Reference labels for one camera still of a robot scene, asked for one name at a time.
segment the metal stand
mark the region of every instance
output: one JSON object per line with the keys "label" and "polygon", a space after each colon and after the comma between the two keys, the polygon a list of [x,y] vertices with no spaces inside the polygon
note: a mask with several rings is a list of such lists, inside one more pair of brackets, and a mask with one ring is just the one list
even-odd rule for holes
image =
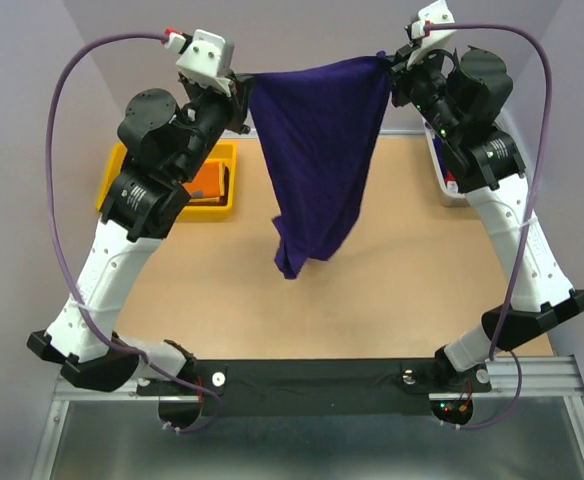
{"label": "metal stand", "polygon": [[[584,385],[576,362],[572,357],[533,357],[522,358],[521,365],[523,368],[522,397],[562,397],[564,399],[584,463],[584,406],[582,401]],[[517,385],[517,372],[514,362],[511,359],[499,358],[495,362],[488,363],[487,370],[492,391],[477,392],[474,398],[512,397]],[[198,401],[196,396],[139,396],[137,387],[136,382],[128,382],[116,392],[100,393],[79,390],[69,385],[65,380],[59,380],[32,478],[37,480],[52,478],[55,457],[71,404],[79,402],[158,403],[159,400],[161,402],[195,403]],[[432,393],[429,397],[430,400],[451,400],[457,398],[458,393]]]}

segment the tabletop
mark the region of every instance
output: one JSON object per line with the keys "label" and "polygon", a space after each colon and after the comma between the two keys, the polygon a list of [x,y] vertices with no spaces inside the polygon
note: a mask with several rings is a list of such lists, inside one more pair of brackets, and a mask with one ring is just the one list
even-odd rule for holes
{"label": "tabletop", "polygon": [[[361,216],[296,280],[274,264],[279,213],[257,139],[239,140],[236,210],[181,223],[149,260],[119,333],[199,358],[422,357],[503,301],[506,279],[471,208],[446,208],[425,138],[380,138]],[[546,336],[517,350],[552,355]]]}

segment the white wall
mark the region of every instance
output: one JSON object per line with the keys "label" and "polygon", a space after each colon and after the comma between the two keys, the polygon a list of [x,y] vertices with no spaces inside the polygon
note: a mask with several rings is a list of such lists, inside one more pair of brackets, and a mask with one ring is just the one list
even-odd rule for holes
{"label": "white wall", "polygon": [[[538,212],[564,270],[584,288],[584,1],[563,2],[542,43],[554,71],[554,106]],[[542,102],[541,66],[532,59],[515,84],[509,111],[533,155]],[[584,378],[584,315],[551,338],[560,354],[575,354]]]}
{"label": "white wall", "polygon": [[[93,40],[129,30],[214,31],[234,40],[237,72],[303,69],[379,50],[394,52],[406,42],[403,27],[431,0],[64,0],[81,35]],[[543,34],[561,0],[448,0],[457,21],[499,21]],[[456,44],[493,50],[517,76],[530,49],[502,32],[461,32]],[[179,92],[174,57],[152,45],[129,45],[95,55],[119,108],[138,92],[161,87]],[[412,108],[388,112],[384,128],[421,129]]]}
{"label": "white wall", "polygon": [[[43,138],[56,76],[82,44],[58,0],[0,0],[0,479],[29,478],[58,368],[25,346],[67,289],[46,223]],[[63,99],[56,142],[58,213],[71,264],[84,258],[118,110],[92,61]]]}

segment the purple cloth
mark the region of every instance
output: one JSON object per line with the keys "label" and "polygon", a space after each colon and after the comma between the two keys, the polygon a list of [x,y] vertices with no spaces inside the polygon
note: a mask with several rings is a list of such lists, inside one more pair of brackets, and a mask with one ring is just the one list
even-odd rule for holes
{"label": "purple cloth", "polygon": [[250,110],[281,209],[285,278],[328,260],[354,226],[389,94],[379,57],[256,77]]}

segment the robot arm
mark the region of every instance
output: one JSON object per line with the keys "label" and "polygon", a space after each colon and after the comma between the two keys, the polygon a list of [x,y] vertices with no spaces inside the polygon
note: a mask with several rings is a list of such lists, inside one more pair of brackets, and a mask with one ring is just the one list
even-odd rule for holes
{"label": "robot arm", "polygon": [[222,37],[203,30],[193,36],[166,33],[165,47],[180,55],[176,64],[190,102],[180,107],[160,89],[130,101],[117,132],[126,158],[77,280],[85,305],[70,295],[47,330],[28,340],[39,357],[61,364],[61,375],[77,387],[113,391],[129,379],[158,376],[138,355],[111,351],[88,328],[80,308],[107,339],[147,352],[169,374],[188,379],[193,366],[194,357],[174,342],[126,339],[114,326],[136,278],[190,199],[183,182],[196,176],[224,130],[249,131],[243,122],[252,79],[230,70],[233,47]]}
{"label": "robot arm", "polygon": [[[439,0],[406,27],[410,43],[391,58],[392,100],[397,107],[415,105],[442,139],[444,164],[478,213],[510,278],[528,182],[514,140],[495,120],[513,82],[497,55],[471,47],[459,59],[456,52],[440,49],[453,30],[424,29],[428,23],[450,22],[451,12]],[[454,64],[447,77],[442,73],[445,58]],[[584,311],[584,290],[575,290],[562,272],[534,213],[517,278],[497,342],[500,350],[512,350]],[[443,382],[488,358],[500,310],[486,312],[479,326],[437,352]]]}

